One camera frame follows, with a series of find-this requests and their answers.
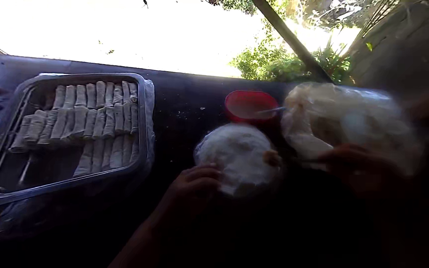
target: red plastic bowl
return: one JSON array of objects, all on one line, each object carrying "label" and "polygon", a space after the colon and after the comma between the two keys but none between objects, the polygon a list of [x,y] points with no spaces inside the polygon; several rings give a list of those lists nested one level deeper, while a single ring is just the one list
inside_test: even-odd
[{"label": "red plastic bowl", "polygon": [[259,124],[271,120],[276,113],[260,118],[256,112],[277,108],[279,104],[271,95],[261,91],[236,90],[226,96],[224,107],[233,122]]}]

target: baking tray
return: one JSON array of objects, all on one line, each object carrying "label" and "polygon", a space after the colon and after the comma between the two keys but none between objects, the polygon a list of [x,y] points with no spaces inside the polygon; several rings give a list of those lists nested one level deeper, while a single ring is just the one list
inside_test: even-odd
[{"label": "baking tray", "polygon": [[[38,149],[13,154],[8,151],[16,136],[21,120],[45,106],[46,95],[55,92],[58,85],[95,84],[97,81],[138,84],[138,143],[139,156],[128,166],[73,178],[81,146],[56,150]],[[89,73],[66,75],[40,75],[21,83],[5,116],[0,122],[0,204],[56,192],[88,184],[96,180],[134,174],[142,168],[147,158],[147,132],[145,113],[145,83],[136,73]]]}]

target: hand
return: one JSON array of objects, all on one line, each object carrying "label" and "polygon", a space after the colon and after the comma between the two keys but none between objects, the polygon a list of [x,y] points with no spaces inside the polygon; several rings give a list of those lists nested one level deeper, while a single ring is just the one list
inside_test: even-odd
[{"label": "hand", "polygon": [[385,158],[354,144],[342,144],[319,157],[328,171],[350,186],[361,198],[400,198],[405,180]]},{"label": "hand", "polygon": [[220,174],[216,164],[183,170],[150,216],[154,231],[165,234],[188,225],[217,192]]}]

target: metal tray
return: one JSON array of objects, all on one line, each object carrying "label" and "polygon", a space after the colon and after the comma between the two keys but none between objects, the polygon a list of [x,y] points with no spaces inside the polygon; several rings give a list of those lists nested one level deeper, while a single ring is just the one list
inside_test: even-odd
[{"label": "metal tray", "polygon": [[[79,163],[82,147],[56,150],[39,149],[28,153],[13,154],[8,151],[25,115],[33,114],[45,106],[45,96],[55,92],[57,85],[77,85],[97,81],[138,84],[138,143],[139,157],[126,167],[102,171],[73,178]],[[134,174],[147,158],[147,133],[145,120],[145,86],[142,76],[135,73],[90,73],[67,75],[41,75],[21,83],[5,116],[0,122],[0,204],[80,186],[96,180]]]}]

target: red bowl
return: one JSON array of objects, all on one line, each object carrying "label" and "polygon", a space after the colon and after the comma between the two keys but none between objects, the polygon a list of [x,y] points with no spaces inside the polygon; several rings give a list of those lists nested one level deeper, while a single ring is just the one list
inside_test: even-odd
[{"label": "red bowl", "polygon": [[231,121],[255,125],[270,121],[276,116],[276,112],[264,116],[258,116],[256,112],[277,108],[279,104],[265,92],[236,90],[226,96],[224,107]]}]

